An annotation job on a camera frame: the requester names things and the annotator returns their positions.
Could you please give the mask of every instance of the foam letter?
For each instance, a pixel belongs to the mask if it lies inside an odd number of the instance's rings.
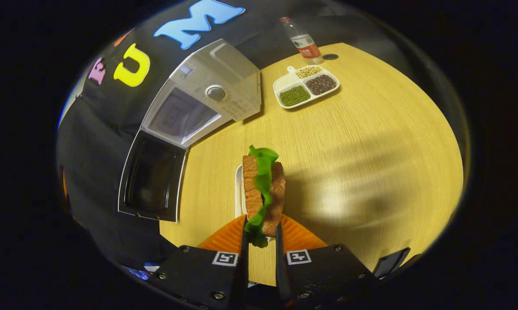
[[[123,42],[123,40],[125,39],[125,37],[127,37],[129,35],[129,33],[131,33],[134,29],[131,29],[131,31],[127,32],[126,34],[124,34],[122,37],[120,37],[119,39],[117,39],[117,41],[115,41],[113,43],[113,46],[116,47],[117,45],[119,45],[121,42]]]
[[[154,33],[154,37],[165,35],[181,43],[181,49],[191,47],[200,39],[199,34],[188,34],[188,31],[210,31],[206,15],[213,18],[213,23],[223,24],[230,19],[242,14],[244,8],[235,8],[215,0],[201,0],[190,6],[190,18],[171,20]]]
[[[127,59],[127,57],[134,59],[138,63],[139,67],[137,72],[133,73],[125,69],[121,62],[117,65],[117,68],[113,73],[113,79],[118,79],[131,87],[139,86],[142,81],[144,81],[144,78],[150,69],[150,58],[143,51],[136,48],[136,43],[133,43],[129,46],[127,51],[125,51],[123,59]]]
[[[95,63],[94,67],[88,73],[88,79],[93,79],[98,82],[98,85],[102,84],[102,79],[104,79],[104,75],[106,74],[106,70],[104,69],[104,64],[101,63],[102,57],[100,57]]]

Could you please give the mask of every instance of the screw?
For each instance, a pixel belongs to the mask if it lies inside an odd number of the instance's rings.
[[[224,299],[224,294],[223,293],[215,293],[215,294],[213,294],[213,298],[215,298],[216,300],[223,300]]]

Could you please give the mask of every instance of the blue letter m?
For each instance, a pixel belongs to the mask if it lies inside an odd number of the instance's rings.
[[[218,25],[242,14],[244,8],[235,8],[215,0],[201,0],[190,6],[190,18],[172,20],[165,23],[154,33],[154,37],[166,35],[181,43],[181,49],[191,47],[200,39],[199,34],[190,35],[188,31],[210,31],[211,26],[206,15],[213,18],[213,23]]]

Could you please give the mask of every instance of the green lettuce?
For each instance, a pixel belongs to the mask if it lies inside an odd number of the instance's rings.
[[[272,165],[278,159],[278,154],[271,149],[256,149],[251,145],[247,155],[253,156],[257,160],[257,176],[253,179],[253,185],[261,192],[263,206],[253,218],[249,219],[244,230],[249,233],[253,245],[264,248],[267,246],[267,237],[263,235],[263,222],[267,215],[267,207],[272,203]]]

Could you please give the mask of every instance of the white divided tray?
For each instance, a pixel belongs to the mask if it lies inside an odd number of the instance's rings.
[[[236,183],[234,184],[234,192],[235,192],[235,195],[234,195],[234,198],[235,198],[235,206],[236,206],[236,210],[235,210],[235,213],[234,213],[234,218],[237,218],[238,216],[241,216],[242,214],[247,214],[247,210],[246,208],[244,208],[243,204],[242,204],[242,199],[243,199],[243,183],[242,183],[242,176],[243,176],[243,167],[242,165],[240,165],[237,169],[236,169]],[[270,242],[274,240],[274,238],[272,237],[267,237],[267,241]]]
[[[295,74],[296,71],[299,71],[301,69],[308,68],[308,67],[318,67],[318,68],[322,69],[322,71],[319,72],[319,73],[313,74],[310,77],[306,77],[304,79],[301,79],[300,77],[297,76],[297,74]],[[318,96],[315,96],[314,94],[312,94],[311,90],[309,90],[309,88],[307,87],[306,82],[308,82],[309,80],[312,80],[314,78],[318,78],[319,76],[321,76],[323,74],[331,77],[334,81],[336,81],[336,87],[334,87],[331,90],[328,90],[327,92],[324,92],[324,93],[322,93],[322,94],[320,94]],[[308,98],[307,100],[305,100],[303,102],[299,102],[298,104],[295,104],[293,106],[284,106],[282,104],[281,100],[280,100],[280,93],[281,92],[285,92],[287,90],[291,90],[292,88],[297,87],[297,86],[303,86],[306,89],[306,91],[311,95],[311,98]],[[296,107],[298,107],[300,105],[304,105],[307,102],[313,101],[316,98],[320,98],[322,96],[325,96],[325,95],[330,94],[331,92],[337,90],[338,88],[340,88],[340,80],[338,80],[330,71],[322,68],[319,65],[306,65],[305,67],[299,68],[298,70],[294,69],[294,67],[292,67],[292,66],[289,66],[288,67],[288,74],[283,76],[283,77],[281,77],[281,78],[279,78],[279,79],[277,79],[273,83],[272,88],[275,91],[276,100],[278,100],[278,104],[282,108],[285,108],[285,109],[291,108],[291,109],[293,109],[293,108],[296,108]]]

